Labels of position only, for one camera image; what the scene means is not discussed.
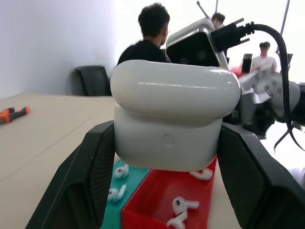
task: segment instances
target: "red tray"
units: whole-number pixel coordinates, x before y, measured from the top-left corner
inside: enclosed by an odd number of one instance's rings
[[[217,158],[208,166],[215,172]],[[166,229],[175,217],[172,201],[176,197],[199,201],[189,209],[186,229],[206,229],[213,190],[212,179],[199,180],[189,173],[152,170],[122,211],[122,229]]]

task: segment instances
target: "chair backrest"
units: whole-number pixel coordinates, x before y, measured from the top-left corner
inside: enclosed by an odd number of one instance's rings
[[[76,68],[86,96],[111,96],[110,82],[103,66],[81,66]]]

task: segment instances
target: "orange screwdriver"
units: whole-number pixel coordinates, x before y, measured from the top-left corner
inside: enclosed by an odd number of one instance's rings
[[[8,109],[5,109],[4,111],[2,111],[0,113],[0,124],[10,123],[11,121],[13,121],[16,118],[25,116],[30,111],[31,111],[31,109],[29,107],[24,107],[19,111],[15,111],[14,107],[10,107]]]

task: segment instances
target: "airpods case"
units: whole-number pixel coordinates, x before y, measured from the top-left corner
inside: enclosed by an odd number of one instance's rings
[[[236,76],[218,67],[126,61],[113,71],[115,150],[134,167],[198,171],[216,155]]]

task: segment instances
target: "black t-shirt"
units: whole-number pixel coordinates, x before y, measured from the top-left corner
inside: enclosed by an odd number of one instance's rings
[[[159,49],[153,42],[147,40],[129,46],[120,56],[118,64],[129,60],[167,62],[164,51]]]

